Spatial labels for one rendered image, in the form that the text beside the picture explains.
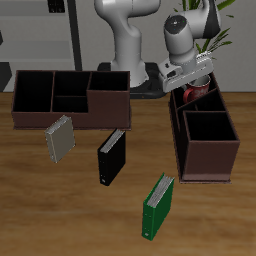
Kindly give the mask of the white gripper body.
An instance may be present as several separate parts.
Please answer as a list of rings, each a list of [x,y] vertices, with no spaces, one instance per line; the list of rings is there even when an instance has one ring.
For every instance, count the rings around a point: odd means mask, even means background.
[[[165,93],[211,73],[212,54],[203,52],[194,58],[195,62],[186,66],[173,65],[169,59],[161,63],[161,82]]]

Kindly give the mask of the dark brown desk caddy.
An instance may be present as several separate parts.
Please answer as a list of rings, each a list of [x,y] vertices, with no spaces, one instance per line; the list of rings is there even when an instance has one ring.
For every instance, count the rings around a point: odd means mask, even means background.
[[[183,88],[171,91],[172,124],[179,181],[229,183],[240,140],[214,73],[209,91],[189,103]]]
[[[16,129],[46,129],[66,115],[78,130],[129,130],[130,74],[19,70],[11,113]]]

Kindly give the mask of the green pot plant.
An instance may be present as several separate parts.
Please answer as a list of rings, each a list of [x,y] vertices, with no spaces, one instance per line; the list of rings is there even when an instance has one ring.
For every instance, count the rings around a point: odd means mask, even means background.
[[[180,42],[187,43],[189,50],[196,46],[199,53],[206,50],[213,52],[221,46],[231,44],[231,41],[223,41],[227,37],[228,29],[221,30],[219,11],[234,1],[224,0],[216,4],[215,0],[189,0],[189,10],[176,11],[170,15],[170,17],[175,16],[176,19],[182,16],[188,25]]]

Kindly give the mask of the green book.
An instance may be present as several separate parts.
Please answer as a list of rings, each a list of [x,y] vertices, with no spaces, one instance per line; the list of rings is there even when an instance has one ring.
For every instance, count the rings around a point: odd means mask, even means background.
[[[153,240],[171,209],[174,178],[162,173],[143,202],[142,236]]]

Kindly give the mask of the red mug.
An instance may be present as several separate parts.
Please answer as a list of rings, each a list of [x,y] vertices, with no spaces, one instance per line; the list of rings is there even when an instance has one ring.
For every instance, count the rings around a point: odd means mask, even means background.
[[[187,89],[183,94],[183,102],[189,103],[190,101],[205,95],[209,91],[210,82],[210,76],[205,75],[188,83]]]

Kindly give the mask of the black book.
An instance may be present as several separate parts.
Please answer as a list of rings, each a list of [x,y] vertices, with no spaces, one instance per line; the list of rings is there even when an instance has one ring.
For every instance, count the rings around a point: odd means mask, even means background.
[[[109,186],[126,163],[126,132],[115,129],[97,153],[100,183]]]

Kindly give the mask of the grey shelf unit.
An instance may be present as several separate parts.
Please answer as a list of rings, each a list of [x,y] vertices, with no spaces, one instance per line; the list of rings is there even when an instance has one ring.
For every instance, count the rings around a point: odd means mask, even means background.
[[[76,0],[0,0],[0,92],[18,70],[81,69]]]

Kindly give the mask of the grey book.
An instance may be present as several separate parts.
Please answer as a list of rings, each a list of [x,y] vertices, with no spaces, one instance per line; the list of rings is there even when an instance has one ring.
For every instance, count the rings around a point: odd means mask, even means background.
[[[65,115],[48,127],[44,134],[50,159],[54,163],[60,161],[75,146],[72,119]]]

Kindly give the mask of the flat black base plate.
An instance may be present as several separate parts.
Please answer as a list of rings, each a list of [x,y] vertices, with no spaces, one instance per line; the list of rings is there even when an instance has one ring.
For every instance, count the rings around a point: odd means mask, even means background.
[[[92,75],[90,89],[102,92],[113,101],[158,99],[166,95],[160,71],[154,62],[101,63]]]

